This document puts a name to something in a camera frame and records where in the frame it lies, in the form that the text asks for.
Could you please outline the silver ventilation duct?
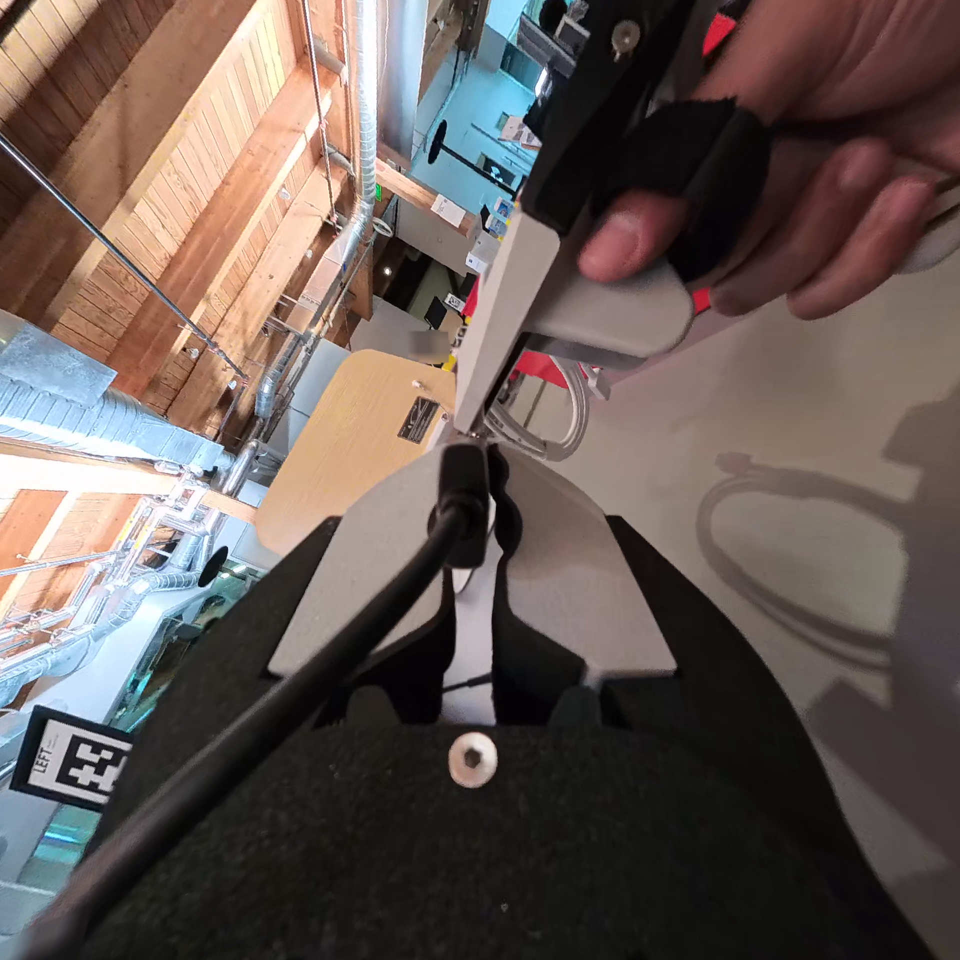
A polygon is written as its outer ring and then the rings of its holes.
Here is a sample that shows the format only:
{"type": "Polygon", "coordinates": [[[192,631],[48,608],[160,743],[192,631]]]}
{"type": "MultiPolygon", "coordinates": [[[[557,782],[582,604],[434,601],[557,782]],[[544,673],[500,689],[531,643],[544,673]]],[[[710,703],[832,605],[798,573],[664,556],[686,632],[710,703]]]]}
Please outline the silver ventilation duct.
{"type": "Polygon", "coordinates": [[[101,458],[227,472],[234,456],[113,387],[116,372],[1,312],[1,436],[101,458]]]}

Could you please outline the wooden book stand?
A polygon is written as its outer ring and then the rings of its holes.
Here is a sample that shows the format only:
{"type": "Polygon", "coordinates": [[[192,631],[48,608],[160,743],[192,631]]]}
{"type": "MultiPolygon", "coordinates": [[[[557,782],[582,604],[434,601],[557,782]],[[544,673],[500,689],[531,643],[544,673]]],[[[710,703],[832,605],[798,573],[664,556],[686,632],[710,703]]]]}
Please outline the wooden book stand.
{"type": "Polygon", "coordinates": [[[372,349],[334,373],[257,508],[260,543],[284,557],[430,450],[449,426],[455,374],[372,349]]]}

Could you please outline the black floor lamp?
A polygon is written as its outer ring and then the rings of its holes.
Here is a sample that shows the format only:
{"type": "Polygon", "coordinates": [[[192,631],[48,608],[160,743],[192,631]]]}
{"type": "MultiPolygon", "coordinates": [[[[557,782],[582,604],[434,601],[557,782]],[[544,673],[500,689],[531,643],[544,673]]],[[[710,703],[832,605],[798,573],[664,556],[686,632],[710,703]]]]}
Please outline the black floor lamp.
{"type": "Polygon", "coordinates": [[[482,152],[474,161],[464,152],[450,148],[448,131],[449,123],[446,120],[440,121],[427,146],[428,165],[435,165],[440,156],[447,156],[478,176],[492,183],[502,183],[510,189],[513,189],[514,184],[518,184],[526,175],[526,170],[520,166],[520,158],[512,153],[501,156],[495,152],[482,152]]]}

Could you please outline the person's right hand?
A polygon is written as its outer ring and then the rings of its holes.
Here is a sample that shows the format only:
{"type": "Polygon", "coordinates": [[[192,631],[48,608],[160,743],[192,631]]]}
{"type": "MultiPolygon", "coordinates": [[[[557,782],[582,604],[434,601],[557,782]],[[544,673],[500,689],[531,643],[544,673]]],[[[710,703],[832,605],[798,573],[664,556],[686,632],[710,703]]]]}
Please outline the person's right hand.
{"type": "Polygon", "coordinates": [[[901,270],[958,176],[957,1],[751,2],[693,92],[777,128],[764,192],[702,279],[739,317],[834,315],[901,270]]]}

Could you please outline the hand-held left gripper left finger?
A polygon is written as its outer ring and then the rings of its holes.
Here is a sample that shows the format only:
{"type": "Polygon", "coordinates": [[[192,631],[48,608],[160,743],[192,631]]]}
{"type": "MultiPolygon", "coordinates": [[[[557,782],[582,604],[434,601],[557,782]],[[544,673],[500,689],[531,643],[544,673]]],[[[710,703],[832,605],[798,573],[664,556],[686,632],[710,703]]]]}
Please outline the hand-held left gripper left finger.
{"type": "MultiPolygon", "coordinates": [[[[437,447],[380,482],[350,506],[269,660],[284,678],[325,647],[423,546],[438,497],[437,447]]],[[[325,719],[339,714],[353,690],[372,686],[390,698],[401,722],[432,724],[455,649],[450,572],[440,570],[424,594],[343,684],[325,719]]]]}

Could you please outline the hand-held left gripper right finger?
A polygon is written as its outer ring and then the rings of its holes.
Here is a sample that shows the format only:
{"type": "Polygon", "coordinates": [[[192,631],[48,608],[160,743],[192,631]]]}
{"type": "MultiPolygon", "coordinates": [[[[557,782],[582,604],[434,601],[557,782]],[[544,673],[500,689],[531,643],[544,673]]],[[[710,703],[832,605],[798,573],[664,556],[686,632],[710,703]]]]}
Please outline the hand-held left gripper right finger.
{"type": "Polygon", "coordinates": [[[488,450],[498,560],[491,702],[498,724],[545,724],[565,692],[665,678],[677,661],[601,508],[542,462],[488,450]]]}

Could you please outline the printed marker tag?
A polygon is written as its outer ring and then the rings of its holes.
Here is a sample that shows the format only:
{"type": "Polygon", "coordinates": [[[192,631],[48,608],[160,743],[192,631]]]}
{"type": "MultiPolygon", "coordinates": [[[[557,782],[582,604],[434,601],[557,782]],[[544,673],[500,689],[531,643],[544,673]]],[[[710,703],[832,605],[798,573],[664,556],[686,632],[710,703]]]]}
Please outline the printed marker tag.
{"type": "Polygon", "coordinates": [[[10,790],[101,813],[133,750],[135,737],[50,706],[38,705],[9,779],[10,790]]]}

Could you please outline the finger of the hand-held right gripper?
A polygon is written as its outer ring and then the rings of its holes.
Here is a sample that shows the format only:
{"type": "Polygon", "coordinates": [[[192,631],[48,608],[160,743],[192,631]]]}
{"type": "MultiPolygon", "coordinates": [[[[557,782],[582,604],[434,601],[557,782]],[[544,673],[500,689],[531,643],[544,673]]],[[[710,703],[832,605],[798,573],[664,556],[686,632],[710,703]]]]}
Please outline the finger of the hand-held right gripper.
{"type": "Polygon", "coordinates": [[[512,217],[479,286],[476,308],[457,353],[453,428],[472,435],[507,375],[533,306],[560,248],[560,237],[525,212],[512,217]]]}

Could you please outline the grey desk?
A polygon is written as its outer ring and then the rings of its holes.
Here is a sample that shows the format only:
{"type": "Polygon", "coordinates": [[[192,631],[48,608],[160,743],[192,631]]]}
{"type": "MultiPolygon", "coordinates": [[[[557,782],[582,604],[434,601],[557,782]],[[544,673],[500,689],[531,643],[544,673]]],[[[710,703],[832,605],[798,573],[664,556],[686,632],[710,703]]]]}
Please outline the grey desk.
{"type": "Polygon", "coordinates": [[[556,471],[733,622],[846,817],[958,958],[958,254],[830,318],[697,318],[556,471]]]}

